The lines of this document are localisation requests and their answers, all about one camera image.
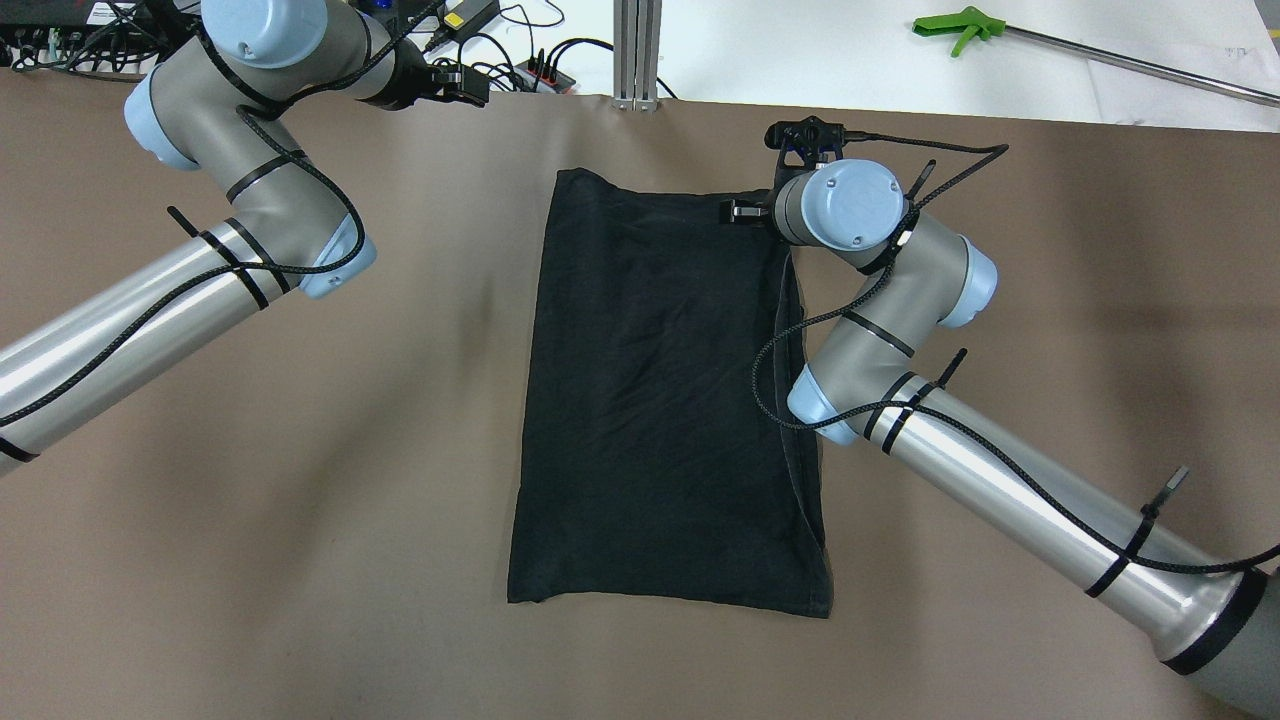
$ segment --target brown paper surface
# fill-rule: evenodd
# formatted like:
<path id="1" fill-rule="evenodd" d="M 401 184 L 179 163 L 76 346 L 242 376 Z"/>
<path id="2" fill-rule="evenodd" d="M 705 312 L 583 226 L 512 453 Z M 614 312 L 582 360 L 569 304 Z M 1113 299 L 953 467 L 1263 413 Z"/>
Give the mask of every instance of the brown paper surface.
<path id="1" fill-rule="evenodd" d="M 128 87 L 0 74 L 0 346 L 229 214 L 157 164 Z M 291 293 L 0 482 L 4 717 L 1239 717 L 878 450 L 827 445 L 829 620 L 669 598 L 504 601 L 554 173 L 768 186 L 797 109 L 499 95 L 287 117 L 380 261 Z M 1275 543 L 1270 135 L 822 111 L 1012 150 L 931 208 L 1001 268 L 948 389 L 1224 557 Z M 936 155 L 851 146 L 908 181 Z M 860 278 L 797 251 L 810 311 Z M 823 329 L 809 336 L 817 347 Z"/>

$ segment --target light blue joint cap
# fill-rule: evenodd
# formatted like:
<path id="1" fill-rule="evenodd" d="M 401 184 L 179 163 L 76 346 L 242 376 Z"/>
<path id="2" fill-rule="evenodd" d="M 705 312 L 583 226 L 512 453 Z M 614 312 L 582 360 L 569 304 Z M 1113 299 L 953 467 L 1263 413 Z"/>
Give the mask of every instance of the light blue joint cap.
<path id="1" fill-rule="evenodd" d="M 143 150 L 148 150 L 160 159 L 161 163 L 179 170 L 198 170 L 200 165 L 187 158 L 169 140 L 160 127 L 160 118 L 156 118 L 156 109 L 151 105 L 151 77 L 155 69 L 142 78 L 142 82 L 133 88 L 129 97 L 124 100 L 124 124 L 129 126 L 133 140 Z"/>
<path id="2" fill-rule="evenodd" d="M 787 395 L 787 407 L 801 423 L 820 423 L 840 414 L 818 387 L 818 380 L 809 372 L 809 365 L 804 366 L 800 377 L 796 378 L 796 384 L 791 386 L 791 392 Z M 858 434 L 844 420 L 826 428 L 818 428 L 818 434 L 837 445 L 852 445 L 858 439 Z"/>
<path id="3" fill-rule="evenodd" d="M 219 50 L 253 68 L 287 68 L 320 46 L 325 0 L 205 0 L 200 14 Z"/>
<path id="4" fill-rule="evenodd" d="M 1000 283 L 1000 272 L 996 264 L 982 254 L 980 250 L 964 237 L 965 249 L 969 251 L 969 266 L 965 269 L 964 288 L 960 291 L 960 300 L 946 318 L 938 322 L 943 328 L 959 328 L 969 323 L 978 313 L 982 313 L 992 296 L 996 295 L 996 286 Z"/>
<path id="5" fill-rule="evenodd" d="M 314 265 L 328 265 L 329 263 L 342 260 L 348 252 L 351 252 L 351 249 L 356 246 L 356 220 L 353 220 L 351 215 L 347 215 L 343 218 L 342 224 L 338 225 L 338 229 L 333 231 L 333 237 L 329 238 L 329 243 L 324 246 L 323 251 L 320 251 L 320 256 L 316 258 Z M 366 237 L 365 245 L 361 246 L 360 252 L 357 252 L 349 263 L 328 273 L 303 275 L 298 287 L 302 288 L 302 292 L 305 292 L 307 297 L 320 300 L 372 265 L 376 259 L 378 249 L 375 249 L 374 242 Z"/>
<path id="6" fill-rule="evenodd" d="M 809 232 L 835 250 L 868 250 L 884 242 L 906 201 L 897 178 L 872 160 L 836 160 L 813 173 L 800 197 Z"/>

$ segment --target power strip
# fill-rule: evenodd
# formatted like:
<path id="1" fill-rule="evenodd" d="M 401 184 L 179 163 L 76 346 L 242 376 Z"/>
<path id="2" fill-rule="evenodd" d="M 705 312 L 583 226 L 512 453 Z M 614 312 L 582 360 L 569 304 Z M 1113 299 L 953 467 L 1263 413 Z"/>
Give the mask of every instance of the power strip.
<path id="1" fill-rule="evenodd" d="M 568 73 L 557 72 L 554 82 L 545 76 L 538 76 L 534 73 L 531 67 L 536 65 L 536 60 L 529 59 L 524 63 L 516 65 L 516 73 L 524 81 L 524 88 L 534 87 L 538 92 L 548 92 L 554 95 L 572 95 L 573 88 L 577 87 L 577 81 L 571 78 Z"/>

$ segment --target black cloth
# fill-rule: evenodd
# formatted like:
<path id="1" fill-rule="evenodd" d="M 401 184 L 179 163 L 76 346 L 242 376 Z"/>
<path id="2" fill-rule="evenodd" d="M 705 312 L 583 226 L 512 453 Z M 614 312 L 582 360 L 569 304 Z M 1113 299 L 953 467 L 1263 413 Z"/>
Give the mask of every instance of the black cloth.
<path id="1" fill-rule="evenodd" d="M 613 592 L 829 614 L 815 436 L 771 421 L 750 387 L 756 351 L 803 309 L 790 249 L 718 223 L 719 201 L 744 196 L 558 174 L 509 602 Z M 760 372 L 786 418 L 804 365 L 791 338 Z"/>

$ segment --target metal frame post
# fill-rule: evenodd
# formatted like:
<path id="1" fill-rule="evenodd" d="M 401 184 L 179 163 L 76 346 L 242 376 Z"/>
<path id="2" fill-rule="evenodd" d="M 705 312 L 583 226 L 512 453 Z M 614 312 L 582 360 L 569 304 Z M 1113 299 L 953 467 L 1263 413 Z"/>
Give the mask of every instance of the metal frame post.
<path id="1" fill-rule="evenodd" d="M 658 109 L 658 36 L 662 0 L 613 3 L 613 106 Z"/>

